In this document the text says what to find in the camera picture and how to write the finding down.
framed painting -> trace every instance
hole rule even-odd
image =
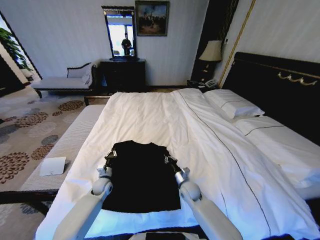
[[[138,36],[167,36],[168,1],[135,1],[135,12]]]

white duvet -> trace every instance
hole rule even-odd
[[[245,240],[286,233],[295,239],[320,237],[308,205],[278,168],[215,114],[200,91],[187,88],[171,93],[114,94],[38,227],[36,239],[52,239],[61,220],[98,179],[96,168],[105,163],[104,154],[115,143],[127,140],[166,146],[181,168],[190,168],[191,180]],[[101,210],[86,237],[194,225],[197,222],[181,199],[181,209],[174,211]]]

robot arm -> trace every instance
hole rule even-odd
[[[189,181],[189,169],[183,169],[178,174],[184,175],[184,181],[179,187],[179,193],[192,210],[192,213],[205,232],[212,240],[242,240],[242,236],[232,222],[212,201],[207,199],[197,184]]]
[[[90,192],[84,195],[64,217],[55,230],[54,240],[84,239],[101,210],[106,197],[112,191],[109,178],[99,178]]]
[[[112,160],[117,156],[109,154],[106,164],[99,168],[99,179],[93,184],[92,190],[83,196],[58,225],[54,240],[84,239],[91,225],[99,214],[102,204],[112,191],[113,185]],[[177,166],[177,160],[165,156],[165,163],[174,170],[174,176],[179,186],[179,194],[190,206],[200,227],[210,240],[242,240],[242,236],[224,213],[200,191],[197,184],[188,178],[190,170]]]

pillow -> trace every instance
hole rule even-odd
[[[86,85],[90,82],[90,79],[91,79],[91,69],[92,69],[92,64],[89,64],[86,68],[84,75],[82,76],[82,82]]]
[[[228,89],[207,91],[205,96],[214,101],[231,119],[265,114],[259,107]]]
[[[282,168],[295,188],[320,184],[320,146],[268,116],[241,119],[235,126]]]
[[[85,75],[85,73],[88,71],[88,69],[91,69],[90,65],[91,64],[89,62],[81,68],[68,67],[67,68],[67,71],[68,71],[67,77],[68,78],[82,78],[83,75]]]

black headboard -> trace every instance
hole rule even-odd
[[[320,63],[237,52],[223,89],[320,145]]]

